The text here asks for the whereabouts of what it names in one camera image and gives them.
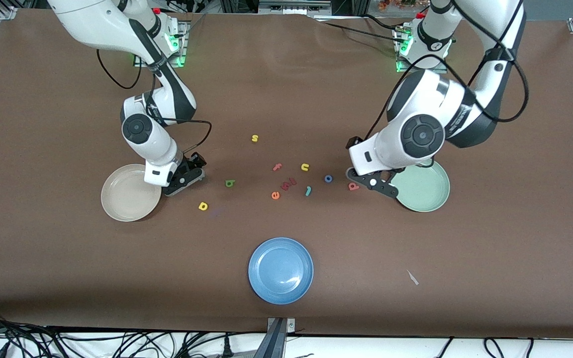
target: green led light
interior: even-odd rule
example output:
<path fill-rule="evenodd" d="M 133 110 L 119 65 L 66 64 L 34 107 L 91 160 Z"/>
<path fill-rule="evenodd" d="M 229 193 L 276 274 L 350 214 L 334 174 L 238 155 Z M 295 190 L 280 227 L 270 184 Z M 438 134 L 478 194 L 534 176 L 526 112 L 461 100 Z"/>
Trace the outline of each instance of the green led light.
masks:
<path fill-rule="evenodd" d="M 178 41 L 173 36 L 165 36 L 165 41 L 168 43 L 169 49 L 172 51 L 178 50 Z"/>
<path fill-rule="evenodd" d="M 185 67 L 185 60 L 187 59 L 186 55 L 182 55 L 176 59 L 176 65 L 178 67 Z"/>
<path fill-rule="evenodd" d="M 404 41 L 405 46 L 403 46 L 400 50 L 400 54 L 407 56 L 408 52 L 410 51 L 410 47 L 412 45 L 412 36 L 408 36 L 408 39 Z"/>

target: white floor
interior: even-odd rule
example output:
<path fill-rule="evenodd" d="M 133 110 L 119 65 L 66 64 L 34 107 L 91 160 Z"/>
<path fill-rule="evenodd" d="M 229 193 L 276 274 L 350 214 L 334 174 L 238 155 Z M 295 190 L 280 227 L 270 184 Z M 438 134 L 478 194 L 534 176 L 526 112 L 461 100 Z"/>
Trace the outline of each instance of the white floor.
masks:
<path fill-rule="evenodd" d="M 219 336 L 221 333 L 213 333 L 209 336 Z M 100 338 L 120 336 L 116 333 L 89 334 L 77 333 L 68 334 L 77 338 Z M 259 346 L 264 335 L 248 334 L 232 336 L 230 344 L 233 352 L 254 351 Z M 176 347 L 180 347 L 184 333 L 174 333 L 173 340 Z M 446 338 L 289 338 L 286 344 L 285 358 L 301 358 L 312 354 L 311 358 L 434 358 L 439 355 L 441 348 L 447 341 Z M 496 340 L 503 351 L 505 358 L 524 358 L 528 348 L 528 340 Z M 0 348 L 6 341 L 0 338 Z M 169 336 L 157 340 L 161 347 L 162 356 L 160 358 L 169 358 L 173 348 L 172 339 Z M 121 343 L 121 339 L 104 342 L 68 342 L 68 345 L 86 358 L 111 358 Z M 130 349 L 121 354 L 122 357 L 128 357 L 136 351 L 145 340 L 134 344 Z M 31 353 L 36 353 L 32 344 L 26 345 Z M 197 354 L 203 354 L 210 358 L 222 354 L 223 340 L 209 342 L 190 354 L 199 357 Z M 497 351 L 491 346 L 491 352 L 494 356 L 499 357 Z M 154 350 L 143 351 L 137 354 L 139 358 L 157 358 Z M 444 358 L 490 358 L 483 348 L 482 339 L 455 339 L 448 347 Z M 11 347 L 8 351 L 7 358 L 22 358 L 19 349 Z M 535 340 L 534 348 L 530 358 L 573 358 L 573 340 Z"/>

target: wire bundle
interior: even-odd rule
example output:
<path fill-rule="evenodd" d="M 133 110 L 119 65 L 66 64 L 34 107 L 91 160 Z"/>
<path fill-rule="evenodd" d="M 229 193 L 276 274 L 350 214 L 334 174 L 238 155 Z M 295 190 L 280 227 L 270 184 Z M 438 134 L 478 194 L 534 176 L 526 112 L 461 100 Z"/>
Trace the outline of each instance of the wire bundle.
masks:
<path fill-rule="evenodd" d="M 123 335 L 100 337 L 100 338 L 76 338 L 68 336 L 64 329 L 55 327 L 36 326 L 33 324 L 22 324 L 10 322 L 0 317 L 0 338 L 6 340 L 6 344 L 0 351 L 2 357 L 6 356 L 6 351 L 10 345 L 21 351 L 23 358 L 89 358 L 78 352 L 72 342 L 102 342 L 110 340 L 121 340 L 120 345 L 111 358 L 124 358 L 128 352 L 129 358 L 135 358 L 139 353 L 155 351 L 157 358 L 193 358 L 201 354 L 191 354 L 196 347 L 214 340 L 229 339 L 229 336 L 243 335 L 255 332 L 227 333 L 206 338 L 209 333 L 195 332 L 186 333 L 183 344 L 178 347 L 173 338 L 174 333 L 180 331 L 148 331 L 134 330 L 123 333 Z M 172 342 L 171 355 L 166 356 L 160 345 L 160 341 L 169 338 Z"/>

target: black cable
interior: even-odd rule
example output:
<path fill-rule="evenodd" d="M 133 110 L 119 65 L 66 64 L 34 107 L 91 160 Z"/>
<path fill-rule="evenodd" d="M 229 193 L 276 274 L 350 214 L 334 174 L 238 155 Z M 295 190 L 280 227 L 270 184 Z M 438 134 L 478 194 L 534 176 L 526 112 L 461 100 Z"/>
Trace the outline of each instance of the black cable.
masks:
<path fill-rule="evenodd" d="M 498 343 L 496 342 L 496 340 L 494 340 L 494 338 L 484 338 L 483 348 L 485 348 L 489 356 L 491 356 L 492 358 L 497 358 L 497 356 L 490 353 L 489 348 L 487 348 L 487 342 L 492 342 L 494 344 L 494 347 L 496 347 L 496 350 L 498 351 L 498 354 L 501 356 L 501 358 L 505 358 L 505 356 L 503 356 L 503 351 L 501 351 L 501 348 L 498 346 Z"/>
<path fill-rule="evenodd" d="M 227 333 L 228 336 L 237 336 L 237 335 L 247 335 L 248 333 L 257 333 L 257 332 L 233 332 L 233 333 Z M 186 351 L 183 351 L 182 349 L 180 351 L 178 351 L 178 354 L 175 356 L 175 358 L 180 358 L 180 356 L 182 354 L 188 354 L 189 351 L 191 351 L 192 349 L 195 349 L 196 347 L 200 346 L 200 345 L 204 345 L 207 342 L 212 342 L 214 340 L 221 340 L 222 338 L 225 338 L 225 335 L 220 335 L 220 336 L 216 336 L 216 337 L 212 337 L 209 338 L 208 340 L 204 340 L 202 342 L 198 342 L 197 344 L 189 347 L 188 349 L 186 349 Z"/>
<path fill-rule="evenodd" d="M 373 34 L 372 32 L 366 32 L 366 31 L 362 31 L 362 30 L 358 30 L 358 29 L 353 29 L 351 27 L 345 27 L 342 25 L 336 25 L 334 23 L 328 23 L 325 22 L 327 25 L 332 26 L 332 27 L 337 27 L 339 29 L 344 29 L 344 30 L 349 30 L 349 31 L 354 31 L 354 32 L 359 32 L 360 34 L 364 34 L 364 35 L 369 35 L 369 36 L 374 36 L 376 38 L 382 38 L 382 39 L 389 39 L 390 41 L 395 41 L 395 42 L 404 42 L 403 39 L 399 39 L 399 38 L 392 38 L 389 36 L 384 36 L 384 35 L 379 35 L 379 34 Z"/>
<path fill-rule="evenodd" d="M 119 338 L 125 339 L 125 335 L 123 336 L 114 336 L 114 337 L 100 337 L 100 338 L 75 338 L 75 337 L 64 337 L 59 335 L 59 339 L 61 340 L 68 340 L 68 341 L 75 341 L 75 342 L 100 342 L 100 341 L 111 341 L 111 340 L 118 340 Z"/>
<path fill-rule="evenodd" d="M 57 347 L 57 350 L 62 354 L 63 358 L 69 358 L 69 357 L 68 357 L 68 354 L 67 354 L 66 351 L 65 351 L 65 349 L 63 348 L 63 346 L 61 345 L 61 343 L 59 342 L 59 340 L 57 340 L 57 338 L 56 338 L 57 334 L 56 334 L 56 333 L 54 333 L 54 332 L 52 332 L 52 331 L 49 331 L 48 329 L 46 329 L 46 328 L 44 328 L 44 327 L 37 326 L 37 325 L 34 325 L 34 324 L 18 324 L 18 325 L 25 326 L 25 327 L 27 327 L 27 328 L 32 328 L 32 329 L 34 329 L 35 331 L 44 332 L 45 335 L 47 335 L 48 337 L 52 338 L 52 340 L 51 340 L 50 342 L 54 342 L 55 346 Z M 38 343 L 36 340 L 34 340 L 34 337 L 32 336 L 31 333 L 29 334 L 29 337 L 30 337 L 31 340 L 34 341 L 35 344 L 39 345 L 39 343 Z M 43 343 L 44 343 L 43 348 L 45 348 L 45 351 L 47 352 L 47 356 L 51 357 L 52 354 L 50 353 L 50 350 L 49 350 L 49 348 L 48 348 L 48 343 L 45 341 L 45 338 L 43 338 L 43 334 L 42 334 L 42 333 L 39 333 L 39 337 L 41 338 L 41 340 L 42 340 Z"/>
<path fill-rule="evenodd" d="M 39 338 L 41 338 L 41 341 L 43 342 L 43 346 L 46 347 L 47 351 L 50 351 L 50 345 L 52 343 L 55 343 L 55 345 L 57 345 L 56 338 L 54 338 L 54 337 L 51 337 L 52 339 L 50 340 L 50 342 L 47 342 L 45 337 L 43 336 L 43 333 L 39 333 Z"/>
<path fill-rule="evenodd" d="M 500 42 L 503 41 L 503 38 L 505 38 L 505 35 L 507 35 L 508 30 L 510 29 L 510 27 L 512 26 L 512 23 L 514 22 L 514 19 L 516 19 L 517 14 L 519 13 L 519 9 L 521 8 L 521 5 L 523 4 L 523 0 L 519 0 L 519 3 L 516 5 L 516 10 L 514 10 L 514 12 L 512 13 L 512 17 L 510 18 L 510 21 L 507 23 L 507 26 L 505 27 L 505 30 L 503 30 L 503 33 L 501 34 L 501 37 L 498 39 Z M 495 48 L 497 46 L 500 46 L 500 42 L 496 43 Z M 475 73 L 472 75 L 472 77 L 470 77 L 470 80 L 468 81 L 468 86 L 470 87 L 471 84 L 473 84 L 473 81 L 475 81 L 477 75 L 479 74 L 479 71 L 483 68 L 483 66 L 485 65 L 484 62 L 480 63 L 479 66 L 477 67 L 477 69 L 475 70 Z"/>
<path fill-rule="evenodd" d="M 419 168 L 431 168 L 433 165 L 435 165 L 435 156 L 430 157 L 430 164 L 425 166 L 425 165 L 416 165 Z"/>
<path fill-rule="evenodd" d="M 448 349 L 448 346 L 452 343 L 452 340 L 454 340 L 454 339 L 455 339 L 455 337 L 452 337 L 452 336 L 450 338 L 448 338 L 448 341 L 446 342 L 446 344 L 443 346 L 443 348 L 441 348 L 441 352 L 435 358 L 443 358 L 444 354 L 446 354 L 446 350 Z"/>
<path fill-rule="evenodd" d="M 134 80 L 134 83 L 133 83 L 131 86 L 129 86 L 129 87 L 123 86 L 122 84 L 119 84 L 118 81 L 116 81 L 116 80 L 114 79 L 114 77 L 112 77 L 112 75 L 109 74 L 109 72 L 107 71 L 107 68 L 105 68 L 105 65 L 103 64 L 103 60 L 100 59 L 100 51 L 99 51 L 99 50 L 96 50 L 96 58 L 98 59 L 98 63 L 100 64 L 100 67 L 103 68 L 103 71 L 105 71 L 105 74 L 106 74 L 112 81 L 114 81 L 114 83 L 115 83 L 117 86 L 119 86 L 119 87 L 122 88 L 122 89 L 133 89 L 134 86 L 136 86 L 136 84 L 138 83 L 138 79 L 141 78 L 141 70 L 143 69 L 143 67 L 139 66 L 139 67 L 138 67 L 138 75 L 136 75 L 136 79 Z"/>
<path fill-rule="evenodd" d="M 125 341 L 125 346 L 123 347 L 123 344 L 121 344 L 121 346 L 119 346 L 119 348 L 116 350 L 116 352 L 114 352 L 114 355 L 112 355 L 112 358 L 119 358 L 121 356 L 121 354 L 123 354 L 124 351 L 126 351 L 131 345 L 133 345 L 134 343 L 138 342 L 138 340 L 140 340 L 143 336 L 146 336 L 146 333 L 139 333 L 141 336 L 137 337 L 135 340 L 133 340 L 132 342 L 130 342 L 129 344 L 127 342 L 129 342 L 131 340 L 131 338 L 127 341 Z"/>
<path fill-rule="evenodd" d="M 172 344 L 171 354 L 169 355 L 169 358 L 173 358 L 174 352 L 176 351 L 176 340 L 174 339 L 174 335 L 172 335 L 171 333 L 169 333 L 169 339 L 171 339 L 171 344 Z"/>
<path fill-rule="evenodd" d="M 180 347 L 180 350 L 176 353 L 174 358 L 188 357 L 189 356 L 189 350 L 192 349 L 191 345 L 193 345 L 195 342 L 197 342 L 199 339 L 201 339 L 205 335 L 207 335 L 207 333 L 196 333 L 195 336 L 193 336 L 189 340 L 187 340 L 187 337 L 189 336 L 189 333 L 187 333 L 183 339 L 182 347 Z"/>
<path fill-rule="evenodd" d="M 71 352 L 73 352 L 74 354 L 76 354 L 79 358 L 87 358 L 85 356 L 82 356 L 79 352 L 75 351 L 72 347 L 70 347 L 66 342 L 62 342 L 64 346 L 66 346 L 67 349 L 69 349 Z"/>
<path fill-rule="evenodd" d="M 21 343 L 21 337 L 25 338 L 26 340 L 30 340 L 31 342 L 33 342 L 36 346 L 37 346 L 37 350 L 39 351 L 39 353 L 42 353 L 45 356 L 47 356 L 48 358 L 50 358 L 52 356 L 52 354 L 50 354 L 50 351 L 48 351 L 45 347 L 41 346 L 40 342 L 38 342 L 37 340 L 34 339 L 34 337 L 28 333 L 27 331 L 24 331 L 20 328 L 18 328 L 19 324 L 14 323 L 14 322 L 9 322 L 5 319 L 3 319 L 3 317 L 0 319 L 0 327 L 2 328 L 6 328 L 7 331 L 11 331 L 12 333 L 16 333 L 16 335 L 14 335 L 13 337 L 9 337 L 9 335 L 6 335 L 8 341 L 10 342 L 10 344 L 18 347 L 19 349 L 22 350 L 22 355 L 25 357 L 26 354 L 26 350 L 25 348 L 23 348 L 23 345 Z M 34 326 L 34 325 L 25 325 L 28 327 L 32 327 L 32 328 L 38 328 L 38 326 Z"/>
<path fill-rule="evenodd" d="M 199 147 L 201 144 L 203 144 L 205 142 L 205 140 L 207 140 L 207 137 L 209 137 L 209 135 L 211 134 L 212 125 L 211 125 L 211 122 L 208 120 L 164 118 L 161 116 L 155 116 L 151 113 L 148 113 L 148 115 L 150 115 L 150 117 L 152 117 L 154 120 L 173 120 L 175 122 L 182 122 L 182 123 L 203 123 L 203 124 L 209 125 L 209 129 L 207 129 L 207 133 L 205 134 L 204 137 L 202 137 L 202 140 L 200 140 L 200 142 L 196 143 L 195 145 L 192 145 L 188 149 L 185 149 L 183 151 L 183 154 L 186 154 L 187 152 L 190 152 L 190 151 L 196 149 L 197 147 Z"/>
<path fill-rule="evenodd" d="M 144 350 L 145 350 L 145 347 L 146 347 L 147 345 L 149 345 L 149 344 L 153 345 L 153 346 L 155 347 L 155 349 L 157 349 L 159 352 L 162 352 L 161 347 L 160 347 L 158 344 L 156 344 L 156 342 L 154 342 L 154 341 L 157 340 L 157 339 L 159 339 L 159 338 L 162 337 L 162 336 L 167 335 L 167 334 L 168 334 L 168 333 L 162 333 L 161 335 L 157 335 L 157 336 L 155 336 L 154 338 L 149 338 L 147 335 L 145 335 L 145 339 L 146 339 L 145 344 L 143 344 L 143 345 L 141 346 L 141 348 L 137 349 L 137 351 L 135 351 L 134 353 L 130 354 L 130 355 L 129 355 L 129 358 L 134 358 L 137 354 L 139 354 L 139 352 L 144 351 Z"/>
<path fill-rule="evenodd" d="M 158 349 L 154 348 L 154 347 L 149 347 L 149 348 L 143 349 L 143 350 L 141 351 L 141 353 L 142 353 L 142 352 L 145 352 L 145 351 L 152 350 L 152 349 L 156 352 L 156 358 L 161 358 L 161 353 L 162 353 L 162 352 L 159 351 Z"/>
<path fill-rule="evenodd" d="M 365 14 L 362 14 L 360 16 L 370 18 L 371 20 L 375 21 L 375 23 L 377 23 L 377 25 L 379 25 L 385 29 L 394 30 L 395 27 L 399 26 L 399 25 L 386 25 L 386 23 L 381 22 L 380 19 L 376 18 L 375 16 L 373 16 L 372 14 L 369 14 L 369 13 L 365 13 Z"/>
<path fill-rule="evenodd" d="M 154 87 L 156 87 L 156 75 L 152 73 L 152 89 L 150 90 L 150 95 L 154 94 Z"/>
<path fill-rule="evenodd" d="M 229 333 L 225 333 L 225 347 L 222 349 L 221 358 L 232 358 L 232 356 L 234 356 L 234 352 L 231 350 Z"/>
<path fill-rule="evenodd" d="M 459 13 L 461 14 L 461 16 L 463 16 L 463 18 L 468 20 L 468 22 L 470 22 L 474 27 L 479 29 L 484 34 L 486 34 L 487 37 L 489 37 L 493 41 L 495 41 L 496 44 L 498 44 L 501 48 L 503 48 L 503 50 L 509 52 L 509 54 L 512 55 L 512 58 L 514 58 L 514 55 L 512 54 L 512 52 L 508 48 L 505 47 L 505 45 L 500 41 L 500 39 L 498 37 L 496 37 L 494 34 L 492 34 L 492 32 L 487 30 L 485 27 L 481 26 L 480 23 L 475 21 L 475 19 L 471 18 L 470 15 L 468 15 L 464 10 L 461 9 L 459 4 L 457 4 L 457 2 L 455 2 L 455 0 L 451 0 L 450 2 L 455 7 L 455 9 L 457 9 L 457 11 L 459 11 Z M 514 10 L 514 11 L 518 13 L 519 8 L 520 8 L 520 5 L 517 6 L 516 10 Z"/>
<path fill-rule="evenodd" d="M 367 140 L 370 136 L 371 133 L 373 132 L 373 129 L 375 129 L 375 127 L 377 126 L 377 123 L 380 122 L 380 119 L 382 119 L 382 116 L 384 115 L 384 112 L 386 111 L 386 108 L 388 108 L 388 104 L 390 102 L 390 100 L 393 98 L 393 95 L 395 94 L 395 92 L 397 91 L 397 89 L 399 88 L 399 85 L 404 81 L 406 75 L 410 72 L 410 70 L 419 62 L 415 61 L 414 63 L 412 63 L 410 65 L 410 67 L 408 68 L 408 70 L 406 70 L 403 74 L 402 77 L 397 81 L 397 83 L 395 84 L 395 86 L 393 87 L 393 90 L 390 92 L 390 94 L 388 95 L 388 99 L 386 100 L 386 102 L 384 103 L 384 107 L 382 108 L 382 111 L 380 111 L 380 115 L 377 116 L 377 119 L 375 120 L 375 123 L 373 123 L 373 125 L 371 125 L 371 128 L 368 130 L 368 133 L 366 133 L 366 136 L 364 137 L 364 140 Z"/>
<path fill-rule="evenodd" d="M 534 348 L 534 338 L 528 338 L 528 340 L 530 341 L 530 346 L 525 353 L 525 358 L 530 358 L 530 353 L 532 353 L 532 348 Z"/>
<path fill-rule="evenodd" d="M 0 358 L 6 358 L 7 350 L 10 347 L 10 342 L 6 342 L 3 347 L 0 349 Z"/>

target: plate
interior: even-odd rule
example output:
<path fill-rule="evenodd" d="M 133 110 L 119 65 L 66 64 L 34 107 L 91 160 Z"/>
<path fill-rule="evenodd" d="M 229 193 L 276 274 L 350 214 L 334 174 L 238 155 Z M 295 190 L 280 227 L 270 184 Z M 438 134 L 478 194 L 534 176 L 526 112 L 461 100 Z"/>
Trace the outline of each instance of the plate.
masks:
<path fill-rule="evenodd" d="M 103 184 L 100 204 L 111 218 L 128 222 L 144 218 L 161 200 L 161 187 L 145 182 L 144 165 L 115 170 Z"/>
<path fill-rule="evenodd" d="M 397 200 L 406 208 L 426 213 L 441 208 L 450 195 L 450 179 L 435 162 L 430 168 L 409 166 L 390 182 L 399 190 Z"/>
<path fill-rule="evenodd" d="M 302 244 L 272 238 L 255 249 L 249 261 L 249 282 L 255 293 L 272 304 L 301 299 L 313 281 L 313 260 Z"/>

